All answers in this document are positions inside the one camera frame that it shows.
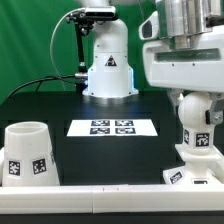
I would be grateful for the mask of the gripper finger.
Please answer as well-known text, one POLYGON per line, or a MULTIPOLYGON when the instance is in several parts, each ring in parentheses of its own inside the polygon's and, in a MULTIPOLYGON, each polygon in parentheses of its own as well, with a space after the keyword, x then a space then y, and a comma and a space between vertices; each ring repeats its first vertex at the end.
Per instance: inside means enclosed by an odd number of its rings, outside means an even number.
POLYGON ((183 90, 182 89, 169 89, 167 91, 168 98, 172 104, 174 114, 178 113, 178 107, 183 100, 183 90))
POLYGON ((208 125, 219 125, 224 121, 224 93, 210 93, 210 108, 205 112, 208 125))

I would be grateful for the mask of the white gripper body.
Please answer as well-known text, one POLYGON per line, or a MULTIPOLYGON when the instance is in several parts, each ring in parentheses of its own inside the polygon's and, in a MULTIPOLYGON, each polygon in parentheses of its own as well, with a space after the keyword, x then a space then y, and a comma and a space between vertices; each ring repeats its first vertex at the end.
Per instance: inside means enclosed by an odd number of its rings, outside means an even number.
POLYGON ((144 70, 154 87, 224 92, 224 35, 203 34, 192 50, 171 51, 166 41, 143 45, 144 70))

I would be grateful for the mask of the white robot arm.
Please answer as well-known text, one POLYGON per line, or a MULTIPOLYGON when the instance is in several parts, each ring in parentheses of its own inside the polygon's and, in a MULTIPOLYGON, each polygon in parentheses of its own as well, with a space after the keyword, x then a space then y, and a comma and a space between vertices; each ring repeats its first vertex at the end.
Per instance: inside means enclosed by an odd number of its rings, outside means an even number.
POLYGON ((152 87, 205 92, 206 122, 224 119, 224 13, 220 0, 152 0, 156 9, 139 27, 125 24, 118 5, 137 0, 77 0, 84 31, 92 29, 93 64, 83 94, 123 99, 137 92, 128 58, 144 66, 152 87))

